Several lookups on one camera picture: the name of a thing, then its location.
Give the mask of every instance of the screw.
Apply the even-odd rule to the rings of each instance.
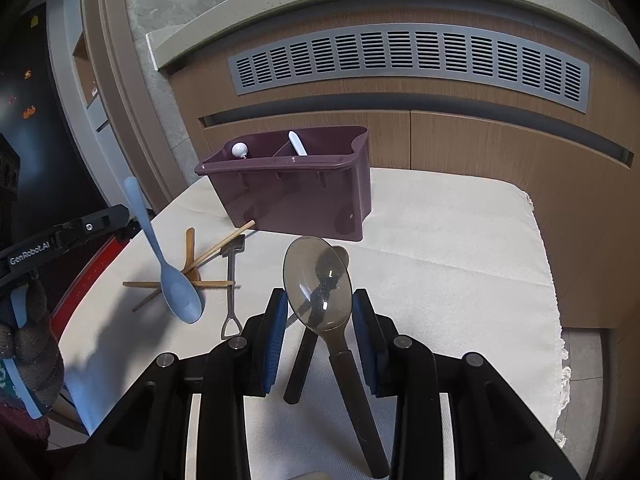
[[[244,348],[246,346],[247,340],[242,337],[241,335],[237,335],[235,337],[232,337],[229,340],[229,346],[231,348],[233,348],[234,350],[239,350],[241,348]]]
[[[471,352],[466,355],[466,362],[472,366],[482,366],[484,364],[484,358],[480,354]]]
[[[161,368],[167,368],[174,363],[174,356],[172,354],[160,354],[156,358],[156,364]]]
[[[394,338],[394,345],[396,345],[398,348],[409,348],[409,346],[411,346],[412,344],[413,341],[411,341],[411,338],[409,336],[397,335]]]

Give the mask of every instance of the cabinet panel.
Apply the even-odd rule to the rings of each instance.
[[[543,132],[465,116],[411,113],[413,170],[495,178],[529,194],[551,266],[562,320],[578,324],[597,314],[603,326],[620,320],[610,305],[562,298],[615,229],[628,167],[574,142]]]
[[[600,242],[587,269],[562,298],[581,304],[590,316],[569,320],[579,327],[626,326],[630,316],[640,315],[640,164],[632,165],[624,195],[612,208],[611,228]],[[604,324],[612,318],[617,320]]]
[[[318,126],[364,126],[369,130],[369,160],[372,167],[400,168],[411,165],[410,113],[385,110],[309,112],[247,119],[204,128],[210,153],[235,137],[274,130]]]

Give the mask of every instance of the purple plastic container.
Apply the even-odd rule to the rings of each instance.
[[[237,137],[195,168],[213,184],[236,227],[362,240],[371,212],[369,134],[362,126],[295,130],[307,156],[296,155],[289,130]],[[231,148],[244,142],[248,158]]]

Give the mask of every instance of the blue gripper pad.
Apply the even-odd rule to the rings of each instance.
[[[284,339],[284,331],[287,327],[287,295],[284,290],[279,290],[281,291],[280,297],[277,299],[278,303],[273,319],[271,320],[271,327],[264,348],[262,389],[265,394],[268,394],[271,391],[271,387],[276,381],[278,363],[280,362],[280,351],[282,350],[282,341]]]
[[[360,354],[360,364],[362,364],[364,381],[371,389],[371,394],[375,395],[378,391],[377,359],[362,311],[364,306],[360,303],[359,296],[360,290],[356,290],[356,292],[353,293],[351,319],[353,320],[353,329],[356,333],[356,341],[358,343],[358,353]]]

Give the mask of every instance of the white tablecloth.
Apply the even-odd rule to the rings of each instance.
[[[372,169],[371,187],[364,239],[340,242],[350,254],[354,288],[366,288],[378,313],[391,316],[400,333],[433,352],[485,355],[553,434],[561,392],[561,328],[527,195],[497,180],[407,170]],[[196,256],[233,230],[206,178],[153,224],[167,260],[179,268],[186,229],[196,229]],[[268,232],[246,238],[244,253],[236,257],[236,312],[242,322],[263,312],[271,290],[282,286],[282,261],[294,238]],[[213,259],[200,273],[203,280],[225,279],[226,258]],[[224,289],[206,292],[204,314],[194,325],[172,316],[162,297],[131,312],[148,291],[125,288],[122,282],[157,280],[158,275],[159,265],[139,234],[104,271],[63,333],[66,384],[89,431],[159,353],[184,358],[220,343]],[[287,330],[271,393],[245,399],[252,478],[284,480],[312,470],[325,470],[335,480],[366,478],[320,340],[300,403],[289,406],[282,400],[302,333],[298,322]],[[347,339],[359,364],[351,324]],[[395,399],[370,397],[370,403],[390,456]],[[446,478],[453,479],[450,420],[444,422]],[[194,453],[191,445],[189,453]],[[193,463],[188,468],[190,476]]]

